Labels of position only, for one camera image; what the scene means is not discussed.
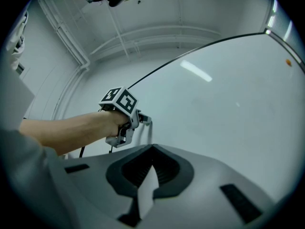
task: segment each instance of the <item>black vent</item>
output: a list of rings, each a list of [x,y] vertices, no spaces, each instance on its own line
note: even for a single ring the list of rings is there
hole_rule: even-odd
[[[123,165],[122,174],[136,187],[140,187],[152,166],[156,170],[160,187],[174,179],[180,170],[177,161],[155,147],[151,147],[146,152]]]
[[[262,214],[235,185],[225,185],[220,187],[220,189],[226,195],[245,224],[251,222]]]
[[[159,188],[153,192],[154,199],[179,195],[194,177],[190,162],[157,144],[147,145],[112,163],[106,177],[117,194],[136,199],[138,188],[152,166],[159,181]]]
[[[69,174],[69,173],[73,173],[73,172],[88,169],[88,168],[89,168],[88,165],[83,164],[83,165],[67,167],[67,168],[65,168],[65,170]]]

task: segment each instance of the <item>orange dot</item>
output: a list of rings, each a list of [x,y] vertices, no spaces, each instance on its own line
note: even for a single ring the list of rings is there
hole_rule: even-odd
[[[289,59],[286,59],[286,63],[291,67],[292,64],[291,64],[291,61]]]

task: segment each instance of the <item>white curved surface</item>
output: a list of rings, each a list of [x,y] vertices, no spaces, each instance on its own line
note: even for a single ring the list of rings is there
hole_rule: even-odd
[[[183,68],[183,61],[212,80]],[[153,127],[149,137],[149,127],[140,126],[125,148],[152,142],[216,158],[274,201],[292,191],[304,161],[305,75],[268,35],[195,51],[143,79],[131,92],[140,100],[138,108],[152,117]]]

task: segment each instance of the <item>white ceiling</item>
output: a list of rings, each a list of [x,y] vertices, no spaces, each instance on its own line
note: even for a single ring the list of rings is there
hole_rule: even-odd
[[[253,12],[251,0],[129,0],[115,8],[105,1],[46,1],[94,61],[124,53],[123,45],[127,54],[152,48],[200,47],[238,35],[248,13],[245,10]],[[256,9],[261,14],[256,20],[260,28],[268,2],[255,3],[261,3]]]

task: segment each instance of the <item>ceiling beam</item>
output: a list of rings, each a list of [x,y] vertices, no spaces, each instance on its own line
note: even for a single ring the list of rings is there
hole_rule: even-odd
[[[85,15],[83,14],[82,10],[77,6],[75,0],[72,0],[74,7],[78,10],[78,12],[80,13],[82,19],[86,22],[86,24],[88,25],[88,28],[90,29],[90,31],[92,32],[92,34],[94,35],[95,38],[98,38],[97,34],[94,32],[94,30],[92,29],[92,25],[88,22],[88,20],[86,19]]]
[[[124,45],[125,45],[126,49],[133,48],[136,46],[139,50],[139,46],[160,44],[160,43],[185,42],[185,43],[195,43],[195,44],[199,44],[199,45],[206,45],[213,41],[215,41],[215,39],[199,37],[199,36],[192,36],[192,35],[164,35],[164,36],[145,37],[145,38],[137,39],[137,41],[132,40],[129,42],[125,42]],[[110,56],[112,54],[115,54],[115,53],[118,53],[121,51],[123,51],[122,45],[118,44],[118,45],[105,49],[104,51],[96,54],[92,58],[92,60],[97,61],[104,57]]]
[[[178,14],[179,14],[179,24],[183,26],[182,15],[181,15],[181,0],[178,0]]]
[[[116,33],[118,34],[118,37],[119,37],[120,42],[121,42],[121,44],[122,44],[122,47],[123,47],[123,49],[124,49],[124,51],[125,51],[126,57],[127,57],[128,61],[130,61],[129,54],[128,54],[127,50],[126,50],[126,47],[125,47],[125,45],[124,45],[122,36],[121,36],[121,34],[120,34],[119,30],[118,30],[117,24],[116,24],[115,21],[114,21],[113,15],[112,15],[112,13],[111,13],[111,11],[110,11],[110,7],[109,7],[108,4],[106,4],[106,7],[107,7],[107,9],[108,9],[108,12],[109,12],[110,18],[111,18],[111,20],[112,20],[113,26],[114,26],[114,28],[115,28],[115,30],[116,30]]]
[[[202,28],[202,27],[185,26],[185,25],[182,25],[182,26],[181,25],[163,25],[163,26],[146,27],[146,28],[135,30],[135,31],[126,32],[126,33],[121,34],[121,37],[129,36],[132,34],[137,34],[137,33],[144,32],[144,31],[153,31],[153,30],[162,30],[162,29],[190,29],[190,30],[195,30],[195,31],[208,32],[208,33],[216,35],[216,37],[221,36],[219,31],[210,30],[210,29],[206,29],[206,28]],[[115,37],[109,39],[108,41],[104,42],[102,45],[100,45],[95,50],[93,50],[90,53],[90,55],[95,54],[97,51],[99,51],[100,49],[105,47],[107,44],[111,43],[112,41],[114,41],[118,38],[119,38],[118,36],[115,36]]]
[[[53,0],[37,0],[42,11],[49,20],[51,26],[54,28],[55,32],[58,34],[61,41],[67,47],[68,51],[74,57],[76,62],[80,64],[80,67],[88,67],[90,60],[86,53],[78,45],[73,35],[70,33],[67,25],[64,23],[61,14]]]
[[[140,52],[139,45],[138,45],[137,42],[135,42],[135,41],[132,41],[132,43],[133,43],[134,50],[137,52],[139,58],[141,58],[142,55],[141,55],[141,52]]]

